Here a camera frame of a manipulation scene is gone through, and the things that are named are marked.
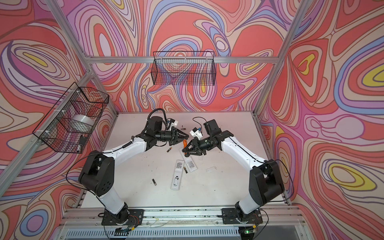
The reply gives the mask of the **white remote control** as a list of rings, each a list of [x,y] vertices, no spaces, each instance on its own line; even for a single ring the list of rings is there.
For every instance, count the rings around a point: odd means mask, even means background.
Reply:
[[[171,183],[171,190],[173,191],[178,191],[180,189],[182,175],[184,172],[184,163],[185,162],[183,160],[176,161],[172,183]]]
[[[181,154],[183,160],[185,161],[186,168],[187,168],[188,172],[189,172],[189,173],[192,173],[192,172],[196,171],[198,168],[197,168],[195,162],[193,161],[193,159],[192,159],[191,157],[186,157],[186,156],[185,156],[185,153],[183,153],[182,150],[183,150],[183,149],[180,148],[180,149],[179,149],[179,152],[180,152],[180,154]]]

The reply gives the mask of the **orange black screwdriver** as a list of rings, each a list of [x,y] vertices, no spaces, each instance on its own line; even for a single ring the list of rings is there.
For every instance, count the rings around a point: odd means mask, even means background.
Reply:
[[[191,148],[191,143],[188,142],[187,146],[184,147],[184,148],[182,149],[182,152],[183,152],[183,154],[184,154],[185,157],[186,157],[186,150],[188,150],[188,149],[190,149],[190,148]]]

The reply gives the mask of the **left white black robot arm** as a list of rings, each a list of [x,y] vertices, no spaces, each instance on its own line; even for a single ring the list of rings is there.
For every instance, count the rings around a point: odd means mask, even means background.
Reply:
[[[144,129],[130,141],[105,152],[91,152],[78,182],[97,197],[108,213],[115,216],[128,215],[127,204],[114,188],[116,167],[156,147],[158,142],[173,146],[187,140],[189,135],[179,130],[177,125],[178,121],[167,118],[164,109],[155,109],[148,115]]]

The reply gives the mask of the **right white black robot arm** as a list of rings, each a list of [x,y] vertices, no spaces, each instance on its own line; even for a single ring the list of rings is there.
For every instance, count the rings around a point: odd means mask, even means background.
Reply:
[[[215,120],[204,123],[208,136],[204,138],[201,128],[190,131],[192,140],[183,148],[189,156],[206,155],[214,148],[228,154],[249,173],[249,193],[235,204],[239,218],[271,202],[285,191],[285,186],[276,160],[265,160],[246,148],[230,131],[222,131]]]

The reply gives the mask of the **white tape roll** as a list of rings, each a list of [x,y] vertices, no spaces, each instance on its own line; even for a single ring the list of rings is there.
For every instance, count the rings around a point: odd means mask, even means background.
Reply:
[[[80,122],[81,124],[93,126],[95,121],[88,116],[85,115],[74,115],[72,118],[74,121]]]

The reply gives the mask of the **small black item in basket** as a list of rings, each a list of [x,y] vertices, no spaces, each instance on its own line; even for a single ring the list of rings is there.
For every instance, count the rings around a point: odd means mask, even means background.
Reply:
[[[83,148],[86,145],[87,140],[88,140],[87,137],[81,135],[79,139],[79,146]]]

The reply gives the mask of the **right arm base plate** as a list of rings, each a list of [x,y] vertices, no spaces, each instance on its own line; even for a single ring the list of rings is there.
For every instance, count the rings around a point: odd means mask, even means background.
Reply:
[[[258,226],[263,223],[260,210],[254,210],[249,214],[244,214],[237,208],[222,208],[221,214],[218,215],[218,217],[223,220],[225,225],[252,224]]]

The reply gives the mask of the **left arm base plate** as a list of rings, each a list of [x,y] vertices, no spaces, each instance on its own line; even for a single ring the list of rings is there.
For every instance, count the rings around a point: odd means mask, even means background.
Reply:
[[[144,209],[122,209],[114,215],[105,209],[102,219],[102,226],[128,226],[137,227],[142,224]]]

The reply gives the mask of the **aluminium front rail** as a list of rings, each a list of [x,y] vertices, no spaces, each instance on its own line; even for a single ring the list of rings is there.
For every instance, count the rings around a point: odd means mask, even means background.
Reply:
[[[142,207],[143,213],[129,217],[134,224],[140,220],[141,227],[221,227],[222,209],[233,206],[197,206],[197,207]],[[101,226],[103,208],[70,209],[64,213],[60,227],[98,228]],[[261,208],[263,223],[269,226],[305,226],[303,212],[294,206],[265,205]]]

